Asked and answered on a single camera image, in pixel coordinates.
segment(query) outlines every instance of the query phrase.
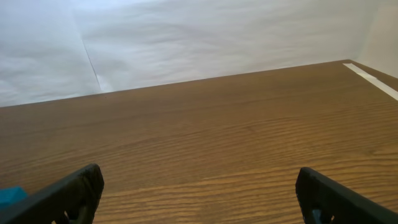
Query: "wood grain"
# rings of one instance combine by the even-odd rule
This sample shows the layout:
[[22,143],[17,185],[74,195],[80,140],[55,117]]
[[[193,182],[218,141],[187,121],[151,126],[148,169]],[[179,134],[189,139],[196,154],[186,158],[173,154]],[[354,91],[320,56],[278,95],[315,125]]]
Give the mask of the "wood grain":
[[0,188],[96,162],[95,223],[302,223],[310,166],[398,212],[398,102],[347,62],[0,108]]

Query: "blue block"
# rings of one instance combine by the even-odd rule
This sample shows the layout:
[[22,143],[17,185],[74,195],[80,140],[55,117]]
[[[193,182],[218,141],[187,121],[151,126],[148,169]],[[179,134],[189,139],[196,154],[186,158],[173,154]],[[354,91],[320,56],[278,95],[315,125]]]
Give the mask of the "blue block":
[[0,190],[0,209],[6,208],[13,203],[27,197],[26,192],[22,187],[11,187],[8,189]]

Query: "wooden table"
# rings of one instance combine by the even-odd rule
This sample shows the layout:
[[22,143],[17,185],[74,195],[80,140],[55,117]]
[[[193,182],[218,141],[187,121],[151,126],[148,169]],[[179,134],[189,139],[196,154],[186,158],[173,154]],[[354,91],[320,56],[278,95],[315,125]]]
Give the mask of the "wooden table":
[[0,108],[0,187],[95,162],[95,223],[303,223],[309,166],[398,212],[398,102],[343,62]]

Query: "white backdrop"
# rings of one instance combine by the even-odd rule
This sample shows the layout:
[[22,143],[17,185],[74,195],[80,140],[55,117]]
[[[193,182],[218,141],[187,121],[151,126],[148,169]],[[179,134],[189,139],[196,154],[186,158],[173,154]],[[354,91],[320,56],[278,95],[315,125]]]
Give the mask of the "white backdrop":
[[6,0],[0,106],[356,58],[375,0]]

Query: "white tape strip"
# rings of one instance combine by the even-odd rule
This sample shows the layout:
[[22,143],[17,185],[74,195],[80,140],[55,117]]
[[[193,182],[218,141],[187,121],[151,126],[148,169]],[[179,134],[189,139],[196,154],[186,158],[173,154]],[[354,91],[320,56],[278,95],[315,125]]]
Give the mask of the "white tape strip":
[[358,75],[361,75],[364,79],[393,97],[394,99],[398,100],[398,91],[395,91],[395,89],[387,86],[383,82],[380,82],[376,77],[366,73],[364,70],[358,68],[357,66],[353,65],[352,63],[345,63],[345,66],[347,66],[349,69],[357,73]]

